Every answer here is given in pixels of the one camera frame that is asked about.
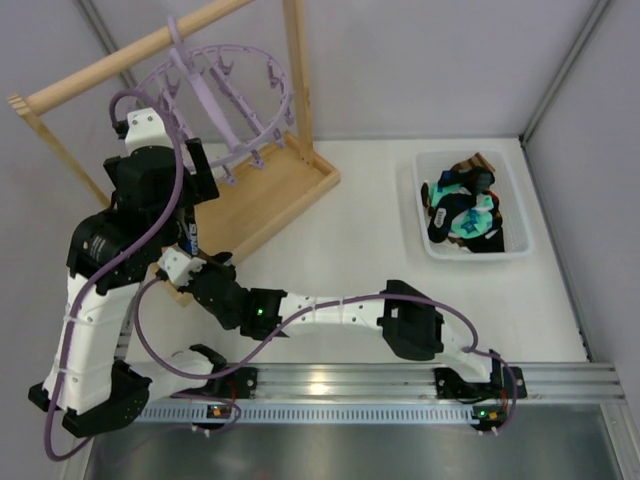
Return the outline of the mint green sock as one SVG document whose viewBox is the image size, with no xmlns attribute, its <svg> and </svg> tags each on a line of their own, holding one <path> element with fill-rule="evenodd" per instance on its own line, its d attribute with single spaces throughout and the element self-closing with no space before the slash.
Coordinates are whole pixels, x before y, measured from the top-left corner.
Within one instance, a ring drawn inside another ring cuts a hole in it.
<svg viewBox="0 0 640 480">
<path fill-rule="evenodd" d="M 474 194 L 462 184 L 434 184 L 428 197 L 434 228 L 449 237 L 469 239 L 499 227 L 499 198 L 491 190 Z"/>
</svg>

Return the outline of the black sport sock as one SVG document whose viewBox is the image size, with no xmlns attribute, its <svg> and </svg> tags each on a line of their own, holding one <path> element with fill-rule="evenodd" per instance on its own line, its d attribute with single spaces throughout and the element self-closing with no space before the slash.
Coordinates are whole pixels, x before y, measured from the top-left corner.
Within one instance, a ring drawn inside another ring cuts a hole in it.
<svg viewBox="0 0 640 480">
<path fill-rule="evenodd" d="M 504 251 L 499 197 L 491 190 L 494 173 L 484 167 L 445 170 L 439 180 L 420 189 L 429 216 L 427 235 L 434 244 L 445 241 L 472 253 Z"/>
<path fill-rule="evenodd" d="M 181 248 L 192 256 L 198 256 L 200 248 L 194 207 L 185 208 L 183 210 L 181 226 L 183 230 L 183 239 L 180 243 Z"/>
</svg>

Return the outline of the brown striped sock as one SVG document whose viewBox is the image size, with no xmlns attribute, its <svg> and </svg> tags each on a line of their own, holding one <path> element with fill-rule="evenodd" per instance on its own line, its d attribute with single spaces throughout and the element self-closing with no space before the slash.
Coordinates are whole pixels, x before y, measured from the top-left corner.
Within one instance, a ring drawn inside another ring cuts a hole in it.
<svg viewBox="0 0 640 480">
<path fill-rule="evenodd" d="M 474 155 L 461 162 L 460 167 L 462 170 L 483 168 L 490 171 L 491 173 L 495 172 L 494 166 L 480 152 L 476 152 Z"/>
</svg>

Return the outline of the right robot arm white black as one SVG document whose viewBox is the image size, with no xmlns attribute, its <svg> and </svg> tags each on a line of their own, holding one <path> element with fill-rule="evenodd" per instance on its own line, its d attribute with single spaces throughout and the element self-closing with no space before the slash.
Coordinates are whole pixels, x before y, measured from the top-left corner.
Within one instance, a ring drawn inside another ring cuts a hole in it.
<svg viewBox="0 0 640 480">
<path fill-rule="evenodd" d="M 465 315 L 401 280 L 387 281 L 379 293 L 316 297 L 244 288 L 232 265 L 178 250 L 167 250 L 159 265 L 223 329 L 256 341 L 362 331 L 381 337 L 401 360 L 443 364 L 469 387 L 497 388 L 503 378 L 495 353 L 478 350 L 478 332 Z"/>
</svg>

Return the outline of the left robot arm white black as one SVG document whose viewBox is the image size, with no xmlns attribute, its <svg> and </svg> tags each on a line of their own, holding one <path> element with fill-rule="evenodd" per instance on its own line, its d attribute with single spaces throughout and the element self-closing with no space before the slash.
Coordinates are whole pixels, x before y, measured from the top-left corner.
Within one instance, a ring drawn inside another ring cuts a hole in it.
<svg viewBox="0 0 640 480">
<path fill-rule="evenodd" d="M 194 345 L 162 363 L 132 365 L 125 321 L 150 264 L 166 248 L 188 238 L 195 205 L 218 198 L 200 139 L 182 151 L 143 146 L 105 161 L 114 190 L 108 208 L 75 229 L 67 257 L 69 304 L 55 362 L 47 379 L 32 386 L 29 400 L 76 438 L 128 426 L 150 401 L 183 391 L 205 390 L 217 354 Z"/>
</svg>

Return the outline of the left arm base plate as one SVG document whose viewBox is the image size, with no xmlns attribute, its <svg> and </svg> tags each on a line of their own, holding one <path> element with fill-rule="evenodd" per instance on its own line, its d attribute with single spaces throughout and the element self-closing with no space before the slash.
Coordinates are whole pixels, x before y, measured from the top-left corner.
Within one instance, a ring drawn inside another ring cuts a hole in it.
<svg viewBox="0 0 640 480">
<path fill-rule="evenodd" d="M 249 400 L 255 397 L 259 370 L 243 367 L 225 376 L 219 384 L 218 396 L 224 399 Z"/>
</svg>

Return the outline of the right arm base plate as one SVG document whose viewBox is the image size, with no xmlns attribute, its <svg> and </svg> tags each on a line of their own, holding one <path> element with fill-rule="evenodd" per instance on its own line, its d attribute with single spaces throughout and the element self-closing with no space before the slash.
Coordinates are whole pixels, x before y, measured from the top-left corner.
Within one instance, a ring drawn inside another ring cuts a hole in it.
<svg viewBox="0 0 640 480">
<path fill-rule="evenodd" d="M 440 400 L 472 404 L 504 398 L 512 400 L 514 394 L 517 399 L 528 397 L 523 371 L 519 367 L 494 366 L 488 381 L 476 383 L 463 380 L 450 368 L 436 368 L 434 376 L 436 397 Z"/>
</svg>

